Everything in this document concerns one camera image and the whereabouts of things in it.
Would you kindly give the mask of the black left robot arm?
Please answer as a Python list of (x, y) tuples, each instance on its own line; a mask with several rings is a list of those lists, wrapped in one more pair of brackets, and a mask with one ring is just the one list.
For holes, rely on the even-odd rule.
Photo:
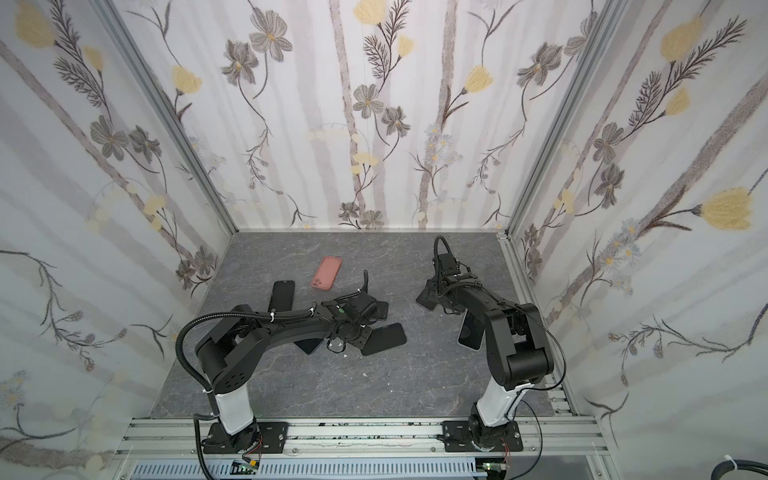
[(188, 322), (178, 333), (175, 353), (179, 365), (202, 386), (214, 418), (232, 438), (256, 426), (247, 384), (268, 350), (338, 339), (343, 347), (372, 356), (405, 345), (401, 324), (374, 326), (387, 312), (386, 302), (362, 290), (293, 311), (238, 306)]

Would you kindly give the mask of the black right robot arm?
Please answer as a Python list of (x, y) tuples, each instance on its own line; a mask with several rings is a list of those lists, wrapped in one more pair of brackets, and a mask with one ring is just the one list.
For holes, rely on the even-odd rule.
[(492, 292), (452, 253), (435, 253), (432, 266), (433, 276), (417, 303), (460, 315), (458, 342), (486, 349), (491, 380), (473, 405), (469, 423), (478, 434), (495, 432), (513, 420), (526, 393), (549, 389), (544, 380), (555, 369), (549, 332), (537, 307)]

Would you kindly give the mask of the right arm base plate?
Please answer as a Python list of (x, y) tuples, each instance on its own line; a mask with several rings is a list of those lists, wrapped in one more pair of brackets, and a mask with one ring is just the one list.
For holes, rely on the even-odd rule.
[(474, 418), (465, 421), (443, 421), (437, 438), (446, 452), (521, 452), (522, 437), (516, 422), (488, 427)]

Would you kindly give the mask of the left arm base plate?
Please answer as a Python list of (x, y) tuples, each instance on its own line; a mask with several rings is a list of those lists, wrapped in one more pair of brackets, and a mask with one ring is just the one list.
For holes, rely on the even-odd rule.
[(213, 423), (203, 437), (205, 454), (281, 454), (287, 438), (287, 422), (252, 422), (241, 431), (230, 434), (220, 421)]

